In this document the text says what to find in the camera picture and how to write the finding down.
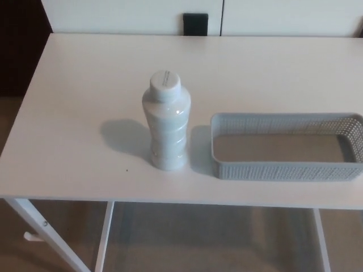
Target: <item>table leg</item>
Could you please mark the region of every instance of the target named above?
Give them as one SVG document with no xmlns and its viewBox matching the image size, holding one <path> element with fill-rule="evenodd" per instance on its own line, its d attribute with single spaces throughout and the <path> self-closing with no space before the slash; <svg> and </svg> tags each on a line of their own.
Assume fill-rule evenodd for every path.
<svg viewBox="0 0 363 272">
<path fill-rule="evenodd" d="M 28 199 L 8 198 L 5 201 L 46 241 L 76 272 L 90 269 L 67 245 Z"/>
<path fill-rule="evenodd" d="M 103 270 L 103 264 L 104 264 L 104 258 L 106 256 L 107 241 L 108 241 L 109 229 L 111 227 L 114 204 L 115 204 L 114 201 L 107 202 L 106 213 L 103 221 L 101 240 L 98 248 L 98 256 L 97 256 L 95 272 L 102 272 Z"/>
<path fill-rule="evenodd" d="M 316 231 L 318 233 L 320 253 L 322 256 L 324 272 L 331 272 L 327 245 L 325 243 L 324 229 L 319 209 L 313 209 Z"/>
</svg>

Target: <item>bottle cap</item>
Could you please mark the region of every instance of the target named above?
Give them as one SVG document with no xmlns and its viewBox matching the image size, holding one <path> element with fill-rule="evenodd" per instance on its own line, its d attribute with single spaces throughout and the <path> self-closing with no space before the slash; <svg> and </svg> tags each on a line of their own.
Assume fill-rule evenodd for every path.
<svg viewBox="0 0 363 272">
<path fill-rule="evenodd" d="M 170 71 L 158 71 L 150 79 L 152 97 L 162 102 L 175 100 L 180 94 L 181 87 L 180 77 Z"/>
</svg>

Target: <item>plastic bottle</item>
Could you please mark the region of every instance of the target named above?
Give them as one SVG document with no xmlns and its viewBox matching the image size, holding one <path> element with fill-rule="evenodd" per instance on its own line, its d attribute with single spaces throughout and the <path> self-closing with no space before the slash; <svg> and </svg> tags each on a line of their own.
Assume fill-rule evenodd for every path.
<svg viewBox="0 0 363 272">
<path fill-rule="evenodd" d="M 162 70 L 150 79 L 142 106 L 151 132 L 151 160 L 173 171 L 187 161 L 187 125 L 191 97 L 173 72 Z"/>
</svg>

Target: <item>cabinet door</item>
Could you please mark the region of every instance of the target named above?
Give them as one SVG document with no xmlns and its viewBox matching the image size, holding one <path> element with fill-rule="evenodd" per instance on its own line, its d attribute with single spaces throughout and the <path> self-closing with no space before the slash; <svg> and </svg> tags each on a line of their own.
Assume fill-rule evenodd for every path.
<svg viewBox="0 0 363 272">
<path fill-rule="evenodd" d="M 43 0 L 56 32 L 179 35 L 182 13 L 209 14 L 208 35 L 219 35 L 222 0 Z"/>
<path fill-rule="evenodd" d="M 225 0 L 224 36 L 353 36 L 362 0 Z"/>
</svg>

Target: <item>white table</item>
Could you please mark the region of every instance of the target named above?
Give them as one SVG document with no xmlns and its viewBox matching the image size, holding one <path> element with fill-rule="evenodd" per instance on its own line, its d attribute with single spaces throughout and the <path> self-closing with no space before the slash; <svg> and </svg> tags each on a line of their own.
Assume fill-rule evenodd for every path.
<svg viewBox="0 0 363 272">
<path fill-rule="evenodd" d="M 189 89 L 191 163 L 149 163 L 141 96 L 154 71 Z M 0 197 L 76 271 L 89 271 L 28 199 L 108 201 L 97 271 L 114 201 L 363 209 L 352 182 L 223 181 L 212 176 L 216 112 L 363 114 L 363 40 L 52 34 L 0 158 Z"/>
</svg>

